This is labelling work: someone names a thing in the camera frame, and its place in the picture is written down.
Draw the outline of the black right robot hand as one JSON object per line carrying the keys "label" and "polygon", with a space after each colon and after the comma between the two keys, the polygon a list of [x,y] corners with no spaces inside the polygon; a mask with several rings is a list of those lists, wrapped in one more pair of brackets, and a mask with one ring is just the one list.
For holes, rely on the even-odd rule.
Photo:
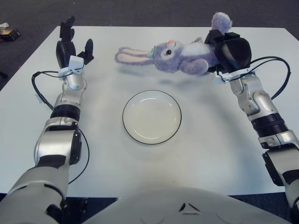
{"label": "black right robot hand", "polygon": [[249,42],[234,32],[222,34],[219,30],[210,30],[205,44],[211,45],[217,59],[209,72],[232,73],[249,67],[252,53]]}

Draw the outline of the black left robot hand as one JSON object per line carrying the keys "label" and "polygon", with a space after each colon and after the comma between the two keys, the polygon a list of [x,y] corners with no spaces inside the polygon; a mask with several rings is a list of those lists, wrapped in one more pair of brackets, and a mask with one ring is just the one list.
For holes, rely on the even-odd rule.
{"label": "black left robot hand", "polygon": [[75,34],[75,30],[72,28],[74,22],[75,17],[71,16],[65,22],[61,22],[60,24],[59,37],[61,40],[59,40],[56,45],[56,57],[61,69],[68,67],[71,56],[83,58],[84,65],[87,65],[94,59],[92,39],[87,40],[84,51],[76,54],[75,45],[72,42]]}

